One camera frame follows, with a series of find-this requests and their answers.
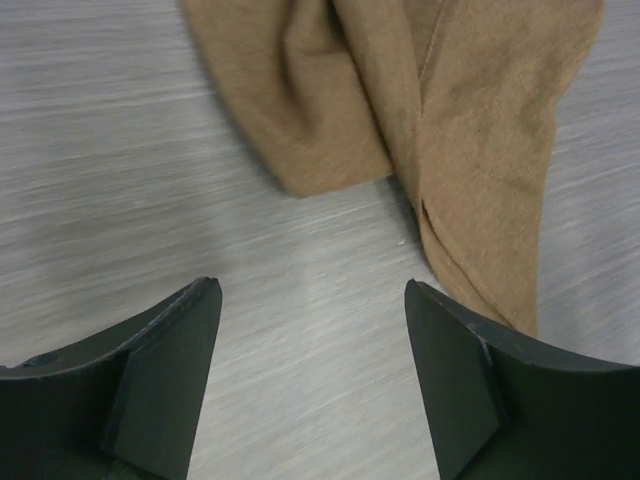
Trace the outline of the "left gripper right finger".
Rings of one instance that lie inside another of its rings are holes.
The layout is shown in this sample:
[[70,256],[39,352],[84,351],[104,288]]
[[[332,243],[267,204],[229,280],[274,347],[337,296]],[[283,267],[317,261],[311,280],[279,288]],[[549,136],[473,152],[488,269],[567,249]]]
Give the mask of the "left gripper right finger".
[[635,479],[639,370],[563,350],[410,281],[405,312],[443,479]]

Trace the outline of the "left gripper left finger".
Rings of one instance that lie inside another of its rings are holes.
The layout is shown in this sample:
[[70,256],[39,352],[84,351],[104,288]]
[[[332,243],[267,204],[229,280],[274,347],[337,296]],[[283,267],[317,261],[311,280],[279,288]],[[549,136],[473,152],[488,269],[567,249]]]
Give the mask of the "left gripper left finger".
[[219,327],[202,277],[152,308],[1,371],[5,479],[183,479]]

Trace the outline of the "brown cloth napkin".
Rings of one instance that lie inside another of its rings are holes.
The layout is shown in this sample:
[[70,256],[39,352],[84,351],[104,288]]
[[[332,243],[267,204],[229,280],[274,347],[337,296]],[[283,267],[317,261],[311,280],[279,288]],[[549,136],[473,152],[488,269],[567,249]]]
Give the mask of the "brown cloth napkin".
[[186,1],[236,125],[290,193],[399,179],[468,308],[537,332],[556,105],[600,1]]

